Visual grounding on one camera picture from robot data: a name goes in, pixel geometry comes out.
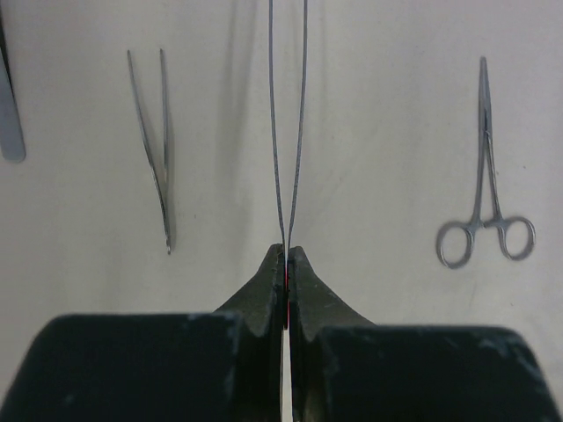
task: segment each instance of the surgical forceps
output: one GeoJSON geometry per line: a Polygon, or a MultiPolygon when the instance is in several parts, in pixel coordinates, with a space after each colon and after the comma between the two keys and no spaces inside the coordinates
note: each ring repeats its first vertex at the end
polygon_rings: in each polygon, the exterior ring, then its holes
{"type": "Polygon", "coordinates": [[[155,186],[157,187],[158,200],[160,202],[160,210],[162,212],[162,220],[165,226],[165,236],[166,236],[166,250],[168,255],[172,252],[171,234],[170,234],[170,219],[168,213],[168,90],[166,87],[166,72],[165,72],[165,51],[160,49],[160,72],[162,77],[162,107],[163,107],[163,126],[164,126],[164,144],[165,144],[165,163],[163,171],[162,181],[158,178],[157,170],[155,168],[155,160],[150,149],[149,137],[147,136],[147,130],[143,120],[143,113],[141,112],[141,104],[139,102],[139,93],[137,91],[137,86],[135,83],[135,73],[133,71],[133,62],[131,60],[131,51],[127,51],[127,58],[129,63],[129,75],[131,77],[131,85],[133,86],[133,96],[135,98],[135,108],[137,111],[137,117],[139,119],[139,125],[141,127],[141,137],[143,139],[144,150],[147,153],[147,159],[149,160],[150,170],[152,171],[152,177],[155,181],[155,186]]]}
{"type": "Polygon", "coordinates": [[[480,228],[495,227],[499,233],[502,254],[508,259],[520,261],[531,254],[536,244],[536,230],[527,218],[517,216],[504,218],[499,205],[499,195],[496,190],[496,177],[493,158],[493,129],[491,121],[491,92],[489,91],[489,79],[486,71],[486,58],[481,57],[479,72],[479,163],[477,167],[477,191],[475,193],[475,204],[473,215],[469,222],[447,222],[438,231],[436,238],[436,252],[440,262],[448,268],[455,269],[464,266],[473,253],[475,244],[475,233],[480,228]],[[491,195],[493,197],[493,218],[484,222],[481,220],[481,198],[483,193],[483,172],[485,170],[485,158],[488,162],[489,182],[491,184],[491,195]],[[528,241],[520,253],[511,254],[507,248],[507,231],[515,222],[522,222],[528,230],[528,241]],[[448,261],[443,256],[443,239],[451,229],[461,229],[467,239],[465,253],[456,262],[448,261]]]}

